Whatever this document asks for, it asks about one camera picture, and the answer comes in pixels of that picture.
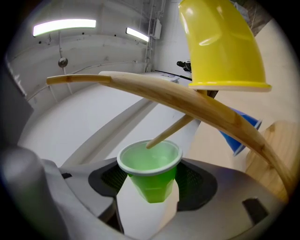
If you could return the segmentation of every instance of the fluorescent light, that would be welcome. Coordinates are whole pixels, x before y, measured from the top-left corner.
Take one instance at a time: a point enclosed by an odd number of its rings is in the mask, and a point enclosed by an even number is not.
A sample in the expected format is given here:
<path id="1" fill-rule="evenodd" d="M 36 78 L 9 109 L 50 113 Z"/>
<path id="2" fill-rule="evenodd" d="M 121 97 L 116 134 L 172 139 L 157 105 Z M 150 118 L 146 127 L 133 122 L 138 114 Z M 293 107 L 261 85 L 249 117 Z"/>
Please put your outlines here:
<path id="1" fill-rule="evenodd" d="M 127 34 L 130 34 L 132 36 L 135 36 L 137 38 L 140 38 L 142 40 L 145 40 L 146 42 L 149 41 L 149 37 L 147 37 L 146 35 L 143 35 L 142 33 L 136 31 L 136 30 L 133 30 L 131 28 L 126 28 L 126 33 Z"/>
<path id="2" fill-rule="evenodd" d="M 51 22 L 45 22 L 34 26 L 33 36 L 41 35 L 43 33 L 67 29 L 67 28 L 95 28 L 96 20 L 90 19 L 63 19 Z"/>

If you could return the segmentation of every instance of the black grate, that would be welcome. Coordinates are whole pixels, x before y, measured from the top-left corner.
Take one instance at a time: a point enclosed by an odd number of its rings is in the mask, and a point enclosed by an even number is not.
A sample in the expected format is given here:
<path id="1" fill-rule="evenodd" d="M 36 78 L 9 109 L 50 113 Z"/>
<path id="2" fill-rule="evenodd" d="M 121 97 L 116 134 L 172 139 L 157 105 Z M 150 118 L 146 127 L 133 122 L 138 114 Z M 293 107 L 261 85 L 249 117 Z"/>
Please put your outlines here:
<path id="1" fill-rule="evenodd" d="M 149 35 L 150 36 L 154 36 L 155 24 L 156 24 L 155 18 L 151 18 L 151 20 L 150 20 L 150 29 L 149 29 Z"/>
<path id="2" fill-rule="evenodd" d="M 126 177 L 127 173 L 120 169 L 118 165 L 116 165 L 104 172 L 100 178 L 105 184 L 116 190 L 118 193 Z"/>
<path id="3" fill-rule="evenodd" d="M 176 182 L 179 188 L 179 200 L 184 201 L 191 195 L 195 195 L 201 189 L 203 179 L 201 175 L 185 166 L 183 163 L 177 165 Z"/>
<path id="4" fill-rule="evenodd" d="M 209 172 L 185 160 L 177 165 L 179 189 L 177 211 L 196 210 L 208 203 L 217 191 L 217 180 Z"/>

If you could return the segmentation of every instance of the yellow cup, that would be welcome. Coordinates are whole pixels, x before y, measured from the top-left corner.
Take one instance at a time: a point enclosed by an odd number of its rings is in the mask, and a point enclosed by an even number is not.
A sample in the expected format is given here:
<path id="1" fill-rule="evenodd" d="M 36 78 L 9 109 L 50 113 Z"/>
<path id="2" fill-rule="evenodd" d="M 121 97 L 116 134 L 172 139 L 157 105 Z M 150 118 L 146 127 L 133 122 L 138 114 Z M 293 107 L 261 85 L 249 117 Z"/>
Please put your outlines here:
<path id="1" fill-rule="evenodd" d="M 190 88 L 271 90 L 254 36 L 228 0 L 183 0 L 179 4 L 190 51 Z"/>

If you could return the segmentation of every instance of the bamboo stick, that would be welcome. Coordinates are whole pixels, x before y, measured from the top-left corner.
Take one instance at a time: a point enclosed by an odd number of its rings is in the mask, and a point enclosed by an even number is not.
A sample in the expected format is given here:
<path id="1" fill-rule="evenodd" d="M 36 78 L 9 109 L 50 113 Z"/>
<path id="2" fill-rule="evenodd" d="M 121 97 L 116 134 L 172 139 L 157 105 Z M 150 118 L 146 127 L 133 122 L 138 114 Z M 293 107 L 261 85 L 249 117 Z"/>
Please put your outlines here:
<path id="1" fill-rule="evenodd" d="M 101 75 L 63 75 L 47 79 L 48 84 L 99 82 L 104 86 L 130 92 L 197 118 L 246 145 L 278 172 L 289 195 L 296 180 L 263 136 L 245 119 L 224 104 L 196 91 L 146 75 L 101 72 Z"/>
<path id="2" fill-rule="evenodd" d="M 197 92 L 207 95 L 207 90 L 197 90 Z M 146 145 L 146 148 L 148 148 L 148 149 L 153 148 L 155 145 L 159 144 L 161 141 L 163 141 L 164 139 L 173 135 L 178 130 L 183 128 L 185 125 L 190 123 L 192 120 L 194 120 L 193 117 L 191 117 L 189 115 L 184 115 L 181 119 L 179 119 L 177 122 L 175 122 L 172 126 L 170 126 L 168 129 L 166 129 L 164 132 L 162 132 L 156 138 L 154 138 L 150 142 L 148 142 Z"/>

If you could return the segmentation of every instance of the green cup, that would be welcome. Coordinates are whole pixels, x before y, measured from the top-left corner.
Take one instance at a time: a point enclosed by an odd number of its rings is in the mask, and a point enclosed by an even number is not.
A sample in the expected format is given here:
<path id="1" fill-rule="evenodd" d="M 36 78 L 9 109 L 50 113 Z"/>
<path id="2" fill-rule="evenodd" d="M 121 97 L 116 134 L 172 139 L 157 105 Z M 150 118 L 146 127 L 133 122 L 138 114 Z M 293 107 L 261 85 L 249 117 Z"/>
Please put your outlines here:
<path id="1" fill-rule="evenodd" d="M 125 147 L 119 152 L 117 161 L 147 202 L 162 203 L 172 192 L 182 149 L 169 140 L 147 149 L 149 141 L 135 142 Z"/>

